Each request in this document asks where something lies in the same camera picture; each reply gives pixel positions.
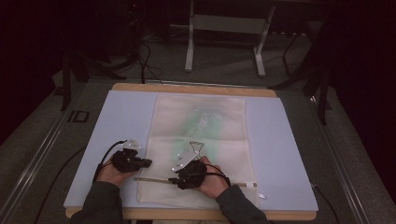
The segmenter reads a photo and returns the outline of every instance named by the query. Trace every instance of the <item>gray sleeve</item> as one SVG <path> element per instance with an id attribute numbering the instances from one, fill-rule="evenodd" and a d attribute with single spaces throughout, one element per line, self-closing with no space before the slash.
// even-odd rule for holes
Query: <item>gray sleeve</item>
<path id="1" fill-rule="evenodd" d="M 249 201 L 236 185 L 224 190 L 216 202 L 221 213 L 233 224 L 268 223 L 264 212 Z"/>
<path id="2" fill-rule="evenodd" d="M 97 181 L 91 186 L 82 210 L 70 218 L 70 223 L 122 223 L 122 200 L 119 187 Z"/>

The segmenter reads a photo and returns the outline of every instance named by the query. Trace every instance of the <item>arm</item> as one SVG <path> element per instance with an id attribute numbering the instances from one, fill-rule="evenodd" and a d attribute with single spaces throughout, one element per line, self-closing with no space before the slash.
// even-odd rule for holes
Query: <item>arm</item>
<path id="1" fill-rule="evenodd" d="M 201 162 L 210 164 L 207 157 L 202 157 Z M 218 166 L 207 166 L 208 173 L 219 173 Z M 204 195 L 215 199 L 219 204 L 221 213 L 234 224 L 267 223 L 263 211 L 249 201 L 238 186 L 229 187 L 224 178 L 217 175 L 207 175 L 198 188 Z"/>
<path id="2" fill-rule="evenodd" d="M 82 210 L 70 218 L 70 223 L 122 223 L 122 199 L 119 185 L 135 172 L 121 173 L 109 161 L 91 186 Z"/>

